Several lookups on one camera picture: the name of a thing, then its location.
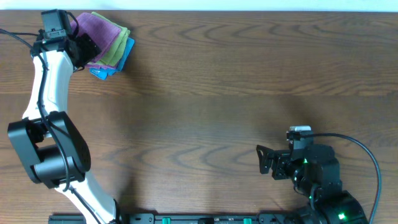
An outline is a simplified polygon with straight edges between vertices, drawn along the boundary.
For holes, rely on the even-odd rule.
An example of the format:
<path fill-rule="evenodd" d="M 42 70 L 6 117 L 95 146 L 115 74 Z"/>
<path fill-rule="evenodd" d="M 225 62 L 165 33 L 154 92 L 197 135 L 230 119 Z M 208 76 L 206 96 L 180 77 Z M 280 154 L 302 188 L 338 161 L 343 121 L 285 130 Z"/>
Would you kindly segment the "purple microfibre cloth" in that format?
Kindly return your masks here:
<path fill-rule="evenodd" d="M 87 34 L 100 48 L 101 52 L 91 62 L 99 61 L 109 51 L 114 41 L 121 33 L 121 28 L 94 14 L 83 12 L 77 18 L 79 25 L 78 36 Z"/>

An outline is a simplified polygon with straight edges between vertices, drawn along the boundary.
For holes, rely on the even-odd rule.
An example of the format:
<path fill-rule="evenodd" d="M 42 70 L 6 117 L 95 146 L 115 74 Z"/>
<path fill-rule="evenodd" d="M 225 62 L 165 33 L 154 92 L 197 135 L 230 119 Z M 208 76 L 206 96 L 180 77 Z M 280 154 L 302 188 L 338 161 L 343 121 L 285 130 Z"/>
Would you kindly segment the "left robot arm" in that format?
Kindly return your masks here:
<path fill-rule="evenodd" d="M 83 223 L 123 223 L 117 201 L 99 185 L 88 145 L 67 114 L 71 76 L 100 53 L 87 35 L 42 32 L 30 46 L 34 84 L 22 119 L 7 134 L 28 177 L 66 196 Z"/>

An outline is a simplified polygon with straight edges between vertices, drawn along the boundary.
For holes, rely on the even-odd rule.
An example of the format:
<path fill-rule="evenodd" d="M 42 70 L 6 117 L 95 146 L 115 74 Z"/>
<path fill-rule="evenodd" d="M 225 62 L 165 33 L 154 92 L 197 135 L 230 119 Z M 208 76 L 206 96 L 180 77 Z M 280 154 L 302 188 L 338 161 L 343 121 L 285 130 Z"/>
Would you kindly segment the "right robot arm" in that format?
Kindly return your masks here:
<path fill-rule="evenodd" d="M 269 223 L 368 223 L 360 203 L 343 190 L 340 163 L 331 146 L 275 151 L 258 145 L 256 152 L 260 173 L 290 179 L 295 192 L 308 199 L 306 206 L 275 214 Z"/>

